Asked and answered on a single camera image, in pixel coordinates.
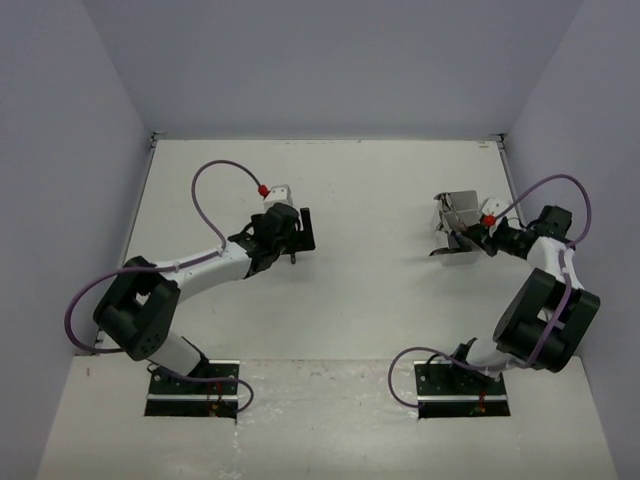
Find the knife with pink handle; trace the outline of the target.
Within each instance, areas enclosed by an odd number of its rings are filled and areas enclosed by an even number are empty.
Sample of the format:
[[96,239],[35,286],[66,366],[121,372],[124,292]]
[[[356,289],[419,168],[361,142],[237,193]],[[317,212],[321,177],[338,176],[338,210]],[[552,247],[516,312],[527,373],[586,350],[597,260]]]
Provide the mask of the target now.
[[469,215],[474,213],[467,192],[446,192],[439,195],[440,218],[447,232],[463,232],[469,226]]

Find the knife with dark handle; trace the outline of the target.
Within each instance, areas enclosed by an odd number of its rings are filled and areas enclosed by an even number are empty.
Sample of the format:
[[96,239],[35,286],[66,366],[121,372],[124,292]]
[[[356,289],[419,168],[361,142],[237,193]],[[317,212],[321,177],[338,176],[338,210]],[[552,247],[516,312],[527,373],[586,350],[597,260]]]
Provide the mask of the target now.
[[441,248],[437,248],[435,250],[433,250],[432,252],[430,252],[429,256],[440,256],[440,255],[449,255],[449,254],[453,254],[456,253],[455,249],[449,248],[449,247],[441,247]]

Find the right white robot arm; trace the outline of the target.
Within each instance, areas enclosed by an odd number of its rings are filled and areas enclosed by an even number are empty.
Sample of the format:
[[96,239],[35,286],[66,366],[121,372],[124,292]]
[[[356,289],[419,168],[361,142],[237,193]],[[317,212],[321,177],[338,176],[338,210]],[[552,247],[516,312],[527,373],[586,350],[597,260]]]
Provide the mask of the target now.
[[569,211],[546,206],[526,227],[481,214],[474,224],[455,222],[447,228],[464,252],[504,253],[531,267],[491,338],[474,341],[466,358],[446,368],[447,383],[454,391],[467,393],[482,375],[497,377],[514,368],[557,373],[574,355],[601,301],[577,278],[575,243],[567,238],[571,224]]

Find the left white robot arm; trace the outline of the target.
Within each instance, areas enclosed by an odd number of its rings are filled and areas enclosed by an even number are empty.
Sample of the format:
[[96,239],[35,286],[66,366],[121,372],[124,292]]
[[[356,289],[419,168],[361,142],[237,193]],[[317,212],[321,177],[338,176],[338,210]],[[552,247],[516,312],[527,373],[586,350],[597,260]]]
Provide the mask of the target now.
[[280,257],[316,248],[311,213],[275,203],[218,249],[174,263],[130,259],[115,275],[93,320],[129,358],[146,360],[195,393],[208,379],[206,356],[172,328],[177,307],[219,285],[269,269]]

